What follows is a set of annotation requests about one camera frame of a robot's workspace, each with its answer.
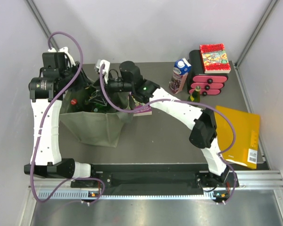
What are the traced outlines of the cola bottle red cap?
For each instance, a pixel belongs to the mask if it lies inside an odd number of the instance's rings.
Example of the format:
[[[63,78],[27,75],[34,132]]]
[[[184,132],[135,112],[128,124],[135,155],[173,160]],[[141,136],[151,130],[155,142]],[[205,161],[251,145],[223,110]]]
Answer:
[[[77,99],[75,99],[75,98],[72,99],[70,101],[70,104],[72,106],[73,112],[80,112],[81,111],[81,108],[80,108],[80,105],[79,105]]]

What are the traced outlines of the green canvas bag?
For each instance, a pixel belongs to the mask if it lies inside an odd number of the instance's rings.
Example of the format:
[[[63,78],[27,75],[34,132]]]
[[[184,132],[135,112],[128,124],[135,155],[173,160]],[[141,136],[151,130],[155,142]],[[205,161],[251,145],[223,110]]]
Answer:
[[[83,144],[117,147],[121,130],[126,123],[133,119],[132,113],[116,111],[112,108],[108,112],[79,111],[71,100],[75,99],[83,108],[83,99],[87,92],[67,92],[62,102],[59,120]]]

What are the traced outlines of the blue juice carton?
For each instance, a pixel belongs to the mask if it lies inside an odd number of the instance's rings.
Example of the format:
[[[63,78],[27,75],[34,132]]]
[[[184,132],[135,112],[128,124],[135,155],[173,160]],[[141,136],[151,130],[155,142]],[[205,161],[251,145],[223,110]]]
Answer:
[[[191,64],[186,58],[179,59],[173,67],[173,75],[169,83],[169,88],[173,94],[177,94],[183,90],[187,76],[191,70]]]

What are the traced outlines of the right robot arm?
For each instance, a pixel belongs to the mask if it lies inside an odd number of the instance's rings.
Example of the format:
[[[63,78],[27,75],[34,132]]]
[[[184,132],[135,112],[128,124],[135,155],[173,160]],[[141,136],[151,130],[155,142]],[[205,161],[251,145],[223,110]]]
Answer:
[[[110,63],[106,60],[99,60],[95,65],[95,71],[100,75],[100,90],[107,103],[120,112],[128,113],[128,110],[116,106],[108,94],[130,92],[144,106],[176,118],[191,130],[189,141],[202,151],[211,182],[216,186],[227,182],[230,167],[222,157],[223,151],[218,146],[216,132],[215,114],[222,115],[221,112],[205,104],[182,101],[172,96],[158,84],[144,79],[139,67],[132,61],[121,63],[121,76],[117,78],[109,75],[109,68]]]

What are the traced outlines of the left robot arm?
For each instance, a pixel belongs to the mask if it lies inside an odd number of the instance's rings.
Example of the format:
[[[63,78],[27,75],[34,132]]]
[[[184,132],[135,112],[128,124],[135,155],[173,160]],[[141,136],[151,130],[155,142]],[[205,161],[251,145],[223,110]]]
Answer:
[[[86,186],[94,186],[98,176],[92,166],[62,158],[59,150],[59,114],[63,95],[90,85],[79,62],[67,48],[42,54],[43,67],[32,78],[28,88],[34,118],[34,148],[24,173],[38,178],[81,178]]]

